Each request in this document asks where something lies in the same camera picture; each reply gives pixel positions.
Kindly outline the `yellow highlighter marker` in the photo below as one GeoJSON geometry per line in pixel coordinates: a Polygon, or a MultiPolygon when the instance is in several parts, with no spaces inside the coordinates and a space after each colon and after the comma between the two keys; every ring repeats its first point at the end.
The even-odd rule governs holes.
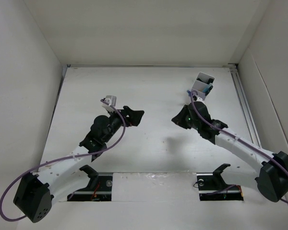
{"type": "Polygon", "coordinates": [[[212,86],[214,82],[214,78],[210,78],[207,82],[208,86],[212,86]]]}

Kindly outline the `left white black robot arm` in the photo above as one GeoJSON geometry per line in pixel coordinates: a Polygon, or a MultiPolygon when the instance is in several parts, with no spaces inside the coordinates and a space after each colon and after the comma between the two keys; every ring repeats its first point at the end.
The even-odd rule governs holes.
{"type": "Polygon", "coordinates": [[[59,200],[74,191],[97,186],[98,172],[90,164],[104,151],[106,143],[120,128],[136,127],[144,115],[143,110],[124,106],[115,111],[107,108],[109,116],[97,116],[79,145],[68,159],[50,163],[50,167],[36,174],[29,172],[21,177],[14,204],[32,223],[41,221],[59,200]]]}

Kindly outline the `light blue pen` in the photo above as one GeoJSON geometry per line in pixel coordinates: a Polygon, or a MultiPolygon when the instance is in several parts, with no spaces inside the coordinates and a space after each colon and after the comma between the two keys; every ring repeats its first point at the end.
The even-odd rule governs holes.
{"type": "Polygon", "coordinates": [[[205,89],[205,90],[203,91],[203,93],[204,93],[205,95],[208,95],[208,94],[210,93],[210,91],[212,90],[212,88],[213,88],[213,86],[205,89]]]}

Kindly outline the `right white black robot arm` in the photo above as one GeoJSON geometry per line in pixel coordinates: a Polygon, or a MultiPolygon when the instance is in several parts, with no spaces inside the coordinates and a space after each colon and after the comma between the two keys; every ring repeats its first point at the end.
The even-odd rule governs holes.
{"type": "Polygon", "coordinates": [[[184,129],[195,129],[203,139],[228,150],[251,166],[256,172],[251,185],[269,201],[278,202],[288,192],[288,155],[262,149],[239,137],[227,124],[212,119],[204,102],[184,105],[171,121],[184,129]]]}

